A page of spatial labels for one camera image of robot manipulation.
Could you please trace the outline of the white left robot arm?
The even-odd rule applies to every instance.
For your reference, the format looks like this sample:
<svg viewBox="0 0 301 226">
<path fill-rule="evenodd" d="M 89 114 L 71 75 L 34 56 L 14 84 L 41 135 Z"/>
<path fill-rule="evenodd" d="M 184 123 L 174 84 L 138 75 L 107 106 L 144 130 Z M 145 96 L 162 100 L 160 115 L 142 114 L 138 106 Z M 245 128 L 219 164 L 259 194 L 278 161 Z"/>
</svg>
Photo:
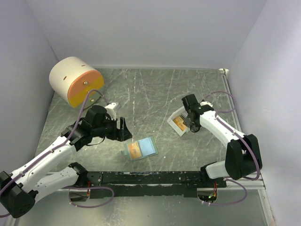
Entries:
<svg viewBox="0 0 301 226">
<path fill-rule="evenodd" d="M 47 173 L 64 158 L 88 146 L 95 137 L 119 142 L 133 137 L 125 118 L 116 118 L 114 104 L 92 106 L 84 117 L 79 116 L 31 161 L 11 173 L 1 172 L 0 202 L 8 211 L 7 214 L 19 218 L 38 200 L 56 190 L 69 186 L 84 187 L 88 182 L 88 171 L 77 162 L 51 176 L 47 176 Z"/>
</svg>

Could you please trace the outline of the green card holder wallet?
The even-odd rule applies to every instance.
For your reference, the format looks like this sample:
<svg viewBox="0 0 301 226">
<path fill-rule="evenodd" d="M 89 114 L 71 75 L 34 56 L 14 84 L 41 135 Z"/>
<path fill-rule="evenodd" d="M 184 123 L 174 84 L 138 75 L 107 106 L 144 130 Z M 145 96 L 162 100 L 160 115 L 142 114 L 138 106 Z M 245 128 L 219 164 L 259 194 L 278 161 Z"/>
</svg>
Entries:
<svg viewBox="0 0 301 226">
<path fill-rule="evenodd" d="M 138 142 L 140 150 L 142 152 L 142 157 L 136 160 L 131 160 L 127 149 L 127 145 L 133 142 Z M 143 138 L 140 140 L 132 141 L 130 143 L 125 144 L 124 149 L 121 151 L 122 155 L 127 156 L 130 161 L 138 161 L 158 154 L 158 149 L 152 137 Z"/>
</svg>

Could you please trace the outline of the orange credit card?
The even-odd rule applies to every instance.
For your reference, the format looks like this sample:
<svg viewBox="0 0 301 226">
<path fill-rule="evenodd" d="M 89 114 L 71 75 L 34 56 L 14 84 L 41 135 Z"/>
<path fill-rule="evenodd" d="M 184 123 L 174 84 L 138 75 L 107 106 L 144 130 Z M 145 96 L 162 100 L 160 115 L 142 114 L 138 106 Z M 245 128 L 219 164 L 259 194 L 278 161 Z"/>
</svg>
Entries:
<svg viewBox="0 0 301 226">
<path fill-rule="evenodd" d="M 142 152 L 140 150 L 138 142 L 128 144 L 127 149 L 131 160 L 136 160 L 142 157 Z"/>
</svg>

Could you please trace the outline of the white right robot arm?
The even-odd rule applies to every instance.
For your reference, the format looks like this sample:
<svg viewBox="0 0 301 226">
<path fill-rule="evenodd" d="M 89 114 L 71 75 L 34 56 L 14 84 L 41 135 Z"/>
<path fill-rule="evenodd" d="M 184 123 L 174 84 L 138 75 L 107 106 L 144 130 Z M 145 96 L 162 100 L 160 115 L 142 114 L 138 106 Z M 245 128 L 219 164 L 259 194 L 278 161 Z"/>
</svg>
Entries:
<svg viewBox="0 0 301 226">
<path fill-rule="evenodd" d="M 198 102 L 194 94 L 182 98 L 187 117 L 184 124 L 191 132 L 201 128 L 210 131 L 226 148 L 224 161 L 210 163 L 199 177 L 204 187 L 210 187 L 216 178 L 257 180 L 262 169 L 261 153 L 255 135 L 246 135 L 230 126 L 214 110 L 210 103 Z"/>
</svg>

